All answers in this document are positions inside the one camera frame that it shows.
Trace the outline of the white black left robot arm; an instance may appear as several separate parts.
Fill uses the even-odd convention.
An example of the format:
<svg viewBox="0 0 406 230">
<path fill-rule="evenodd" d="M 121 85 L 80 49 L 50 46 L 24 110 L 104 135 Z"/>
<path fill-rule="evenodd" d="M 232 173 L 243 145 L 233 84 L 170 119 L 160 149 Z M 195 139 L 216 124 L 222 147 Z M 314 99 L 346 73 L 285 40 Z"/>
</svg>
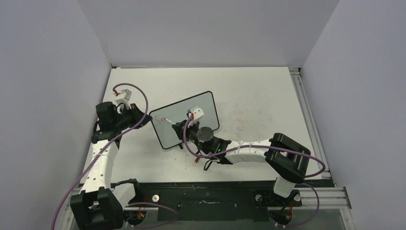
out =
<svg viewBox="0 0 406 230">
<path fill-rule="evenodd" d="M 92 160 L 86 180 L 70 207 L 80 230 L 116 230 L 124 224 L 124 208 L 138 206 L 143 193 L 135 179 L 111 185 L 114 159 L 124 132 L 144 127 L 152 117 L 134 103 L 119 108 L 112 102 L 96 105 L 98 121 L 91 137 Z"/>
</svg>

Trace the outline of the black framed whiteboard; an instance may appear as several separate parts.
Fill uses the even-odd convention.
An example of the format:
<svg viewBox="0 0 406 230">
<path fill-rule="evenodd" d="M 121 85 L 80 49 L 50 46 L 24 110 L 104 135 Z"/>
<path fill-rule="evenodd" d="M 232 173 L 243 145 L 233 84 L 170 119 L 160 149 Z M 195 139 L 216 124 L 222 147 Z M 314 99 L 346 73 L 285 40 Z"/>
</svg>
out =
<svg viewBox="0 0 406 230">
<path fill-rule="evenodd" d="M 210 127 L 212 130 L 217 130 L 220 127 L 214 95 L 211 91 L 202 92 L 192 97 L 155 109 L 149 113 L 153 118 L 151 122 L 159 143 L 164 150 L 182 143 L 172 129 L 172 124 L 167 122 L 165 118 L 174 123 L 187 120 L 187 111 L 195 106 L 199 106 L 204 112 L 204 116 L 199 120 L 200 127 Z"/>
</svg>

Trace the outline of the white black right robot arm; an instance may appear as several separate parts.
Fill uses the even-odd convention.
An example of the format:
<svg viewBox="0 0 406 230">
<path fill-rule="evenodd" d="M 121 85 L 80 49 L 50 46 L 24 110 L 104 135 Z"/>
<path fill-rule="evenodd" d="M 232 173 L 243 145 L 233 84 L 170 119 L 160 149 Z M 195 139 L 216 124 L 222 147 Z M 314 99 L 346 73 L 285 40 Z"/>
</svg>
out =
<svg viewBox="0 0 406 230">
<path fill-rule="evenodd" d="M 191 141 L 197 148 L 195 155 L 216 162 L 233 165 L 240 162 L 267 163 L 278 174 L 271 191 L 271 200 L 277 205 L 300 201 L 300 195 L 293 189 L 304 182 L 309 156 L 308 148 L 290 137 L 275 133 L 272 138 L 257 142 L 236 142 L 214 136 L 209 127 L 199 123 L 185 129 L 185 121 L 173 124 L 178 139 Z"/>
</svg>

